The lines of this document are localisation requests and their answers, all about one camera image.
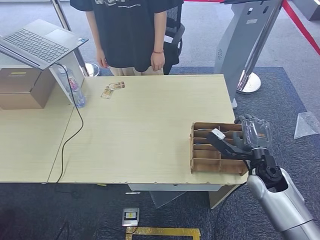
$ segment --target red rope barrier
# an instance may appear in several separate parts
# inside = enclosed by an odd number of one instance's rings
[[[184,0],[185,2],[207,2],[207,3],[220,3],[223,0]],[[288,0],[284,0],[282,4],[287,14],[309,42],[320,55],[320,47],[315,41],[315,39],[299,19],[299,17],[292,9]]]

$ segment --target beige pants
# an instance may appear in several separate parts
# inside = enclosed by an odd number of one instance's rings
[[[164,70],[153,71],[152,67],[149,67],[146,71],[139,72],[137,71],[134,67],[127,67],[127,68],[115,68],[109,66],[109,69],[114,76],[152,76],[152,75],[164,75]]]

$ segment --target person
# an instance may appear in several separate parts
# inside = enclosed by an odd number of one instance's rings
[[[167,10],[183,0],[71,0],[86,12],[101,67],[115,76],[163,75]]]

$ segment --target black t-shirt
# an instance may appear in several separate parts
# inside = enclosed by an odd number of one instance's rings
[[[155,44],[155,13],[177,7],[183,0],[71,0],[78,10],[94,11],[106,62],[114,68],[151,66]]]

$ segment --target yellow tape on floor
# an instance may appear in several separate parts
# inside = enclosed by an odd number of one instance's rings
[[[127,233],[134,232],[135,227],[127,227]],[[200,240],[198,228],[162,228],[162,227],[138,227],[134,234],[126,234],[125,240],[132,240],[133,235],[153,235],[153,236],[186,236],[192,237],[192,240]]]

